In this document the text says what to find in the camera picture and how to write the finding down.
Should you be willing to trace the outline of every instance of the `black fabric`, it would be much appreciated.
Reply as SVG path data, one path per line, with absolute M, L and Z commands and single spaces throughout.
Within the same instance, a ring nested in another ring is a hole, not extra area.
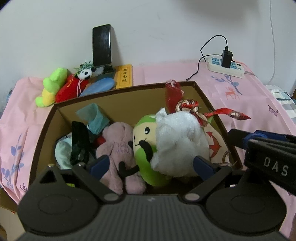
M 144 149 L 144 152 L 146 154 L 146 159 L 150 163 L 151 162 L 151 159 L 153 157 L 152 147 L 146 141 L 140 141 L 139 144 L 140 144 L 140 147 L 142 147 Z
M 72 152 L 70 156 L 70 164 L 76 165 L 79 162 L 87 164 L 89 154 L 92 152 L 91 143 L 89 141 L 89 132 L 82 122 L 72 122 Z M 79 160 L 79 154 L 83 155 L 82 161 Z
M 120 175 L 120 177 L 124 178 L 124 177 L 129 177 L 131 175 L 134 175 L 135 173 L 137 173 L 138 171 L 140 171 L 138 165 L 132 167 L 131 169 L 127 170 L 126 169 L 126 164 L 121 161 L 118 165 L 118 174 Z
M 133 142 L 132 142 L 132 141 L 129 141 L 129 142 L 128 142 L 128 145 L 129 145 L 129 147 L 133 150 Z

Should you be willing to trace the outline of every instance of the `butterfly pattern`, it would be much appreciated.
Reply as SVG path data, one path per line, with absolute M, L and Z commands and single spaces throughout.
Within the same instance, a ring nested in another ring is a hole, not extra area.
M 278 115 L 279 110 L 274 111 L 273 108 L 270 107 L 270 105 L 268 107 L 269 107 L 269 112 L 270 113 L 273 113 L 275 116 Z

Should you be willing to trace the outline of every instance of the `black cable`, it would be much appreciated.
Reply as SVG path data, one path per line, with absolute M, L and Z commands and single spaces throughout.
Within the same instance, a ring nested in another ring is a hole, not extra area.
M 0 10 L 5 6 L 6 3 L 8 3 L 9 0 L 0 1 Z
M 211 38 L 210 38 L 210 39 L 204 44 L 204 46 L 202 46 L 202 48 L 200 49 L 200 52 L 201 52 L 202 57 L 204 58 L 204 60 L 205 60 L 205 57 L 206 57 L 206 56 L 203 55 L 203 53 L 202 53 L 202 49 L 207 45 L 207 43 L 208 43 L 209 41 L 211 41 L 213 38 L 218 37 L 218 36 L 223 37 L 223 38 L 225 39 L 225 41 L 226 41 L 226 48 L 225 48 L 225 50 L 228 50 L 228 43 L 227 43 L 227 39 L 226 39 L 226 37 L 224 37 L 223 35 L 217 34 L 217 35 L 211 37 Z
M 200 70 L 200 61 L 202 60 L 202 58 L 205 58 L 205 57 L 208 57 L 208 56 L 214 56 L 214 55 L 216 55 L 216 56 L 222 56 L 222 54 L 208 54 L 208 55 L 202 56 L 202 57 L 199 59 L 199 61 L 198 61 L 198 64 L 197 64 L 197 71 L 196 71 L 193 75 L 191 75 L 189 78 L 187 78 L 185 81 L 190 80 L 193 76 L 195 76 L 195 75 L 198 73 L 198 71 Z

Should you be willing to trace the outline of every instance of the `green plush toy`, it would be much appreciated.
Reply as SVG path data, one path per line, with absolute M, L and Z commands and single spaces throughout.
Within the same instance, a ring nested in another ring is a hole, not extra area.
M 150 161 L 156 150 L 156 119 L 155 115 L 146 115 L 140 119 L 133 130 L 133 143 L 129 146 L 133 148 L 137 166 L 126 170 L 125 163 L 119 163 L 119 173 L 123 177 L 130 176 L 138 171 L 145 182 L 154 187 L 162 187 L 170 182 L 165 175 L 154 171 L 150 166 Z
M 59 89 L 65 84 L 68 70 L 57 68 L 50 77 L 43 80 L 44 89 L 42 96 L 35 99 L 36 105 L 39 107 L 48 107 L 55 102 L 55 95 Z

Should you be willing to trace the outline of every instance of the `light blue cloth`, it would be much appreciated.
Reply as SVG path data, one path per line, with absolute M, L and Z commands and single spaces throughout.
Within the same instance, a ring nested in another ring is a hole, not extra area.
M 76 115 L 88 122 L 87 127 L 92 134 L 98 135 L 108 125 L 109 119 L 104 116 L 98 105 L 92 103 L 76 111 Z
M 80 96 L 111 90 L 114 85 L 115 81 L 112 78 L 104 78 L 91 84 Z

